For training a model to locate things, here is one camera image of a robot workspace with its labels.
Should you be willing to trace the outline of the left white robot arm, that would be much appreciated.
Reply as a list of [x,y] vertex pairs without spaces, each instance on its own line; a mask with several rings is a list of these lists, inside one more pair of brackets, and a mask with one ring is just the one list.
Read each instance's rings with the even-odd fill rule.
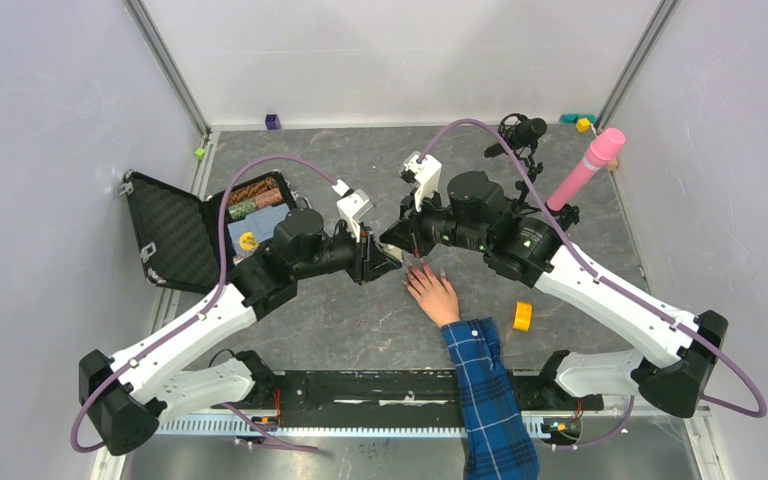
[[199,304],[111,356],[87,353],[78,365],[81,409],[72,429],[90,419],[101,446],[118,456],[182,415],[242,400],[266,405],[273,379],[237,357],[198,371],[187,367],[293,299],[303,279],[343,271],[362,285],[401,268],[401,250],[377,241],[367,227],[351,227],[341,220],[328,235],[317,211],[294,209]]

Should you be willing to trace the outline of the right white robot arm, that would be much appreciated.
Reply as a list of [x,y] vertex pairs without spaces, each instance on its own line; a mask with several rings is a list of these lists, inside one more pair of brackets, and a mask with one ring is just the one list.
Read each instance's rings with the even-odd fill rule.
[[670,306],[604,269],[577,245],[564,245],[534,207],[507,198],[481,171],[449,182],[447,206],[434,177],[410,171],[401,177],[414,188],[384,243],[418,257],[437,245],[480,252],[496,274],[575,306],[631,344],[612,353],[554,352],[537,382],[545,405],[640,395],[666,414],[694,415],[718,361],[709,348],[720,347],[727,333],[725,317]]

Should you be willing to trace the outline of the person hand with painted nails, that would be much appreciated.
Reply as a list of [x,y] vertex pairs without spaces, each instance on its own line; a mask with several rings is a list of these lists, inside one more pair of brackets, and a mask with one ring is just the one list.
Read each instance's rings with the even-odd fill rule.
[[430,266],[410,267],[405,286],[419,308],[439,328],[461,320],[459,299],[447,276]]

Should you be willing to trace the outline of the blue plaid sleeve forearm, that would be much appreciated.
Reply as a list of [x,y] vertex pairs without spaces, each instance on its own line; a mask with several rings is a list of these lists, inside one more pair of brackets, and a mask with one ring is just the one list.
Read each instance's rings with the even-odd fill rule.
[[441,328],[466,434],[466,479],[536,479],[538,455],[516,402],[491,318]]

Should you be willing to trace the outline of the small nail polish bottle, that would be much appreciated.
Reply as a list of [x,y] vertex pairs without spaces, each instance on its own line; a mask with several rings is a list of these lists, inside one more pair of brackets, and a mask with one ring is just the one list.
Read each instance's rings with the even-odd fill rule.
[[403,249],[401,249],[399,247],[396,247],[396,246],[393,246],[393,245],[390,245],[390,244],[384,244],[383,245],[383,250],[385,251],[385,253],[387,255],[389,255],[393,259],[398,260],[399,262],[403,262],[404,261],[404,250]]

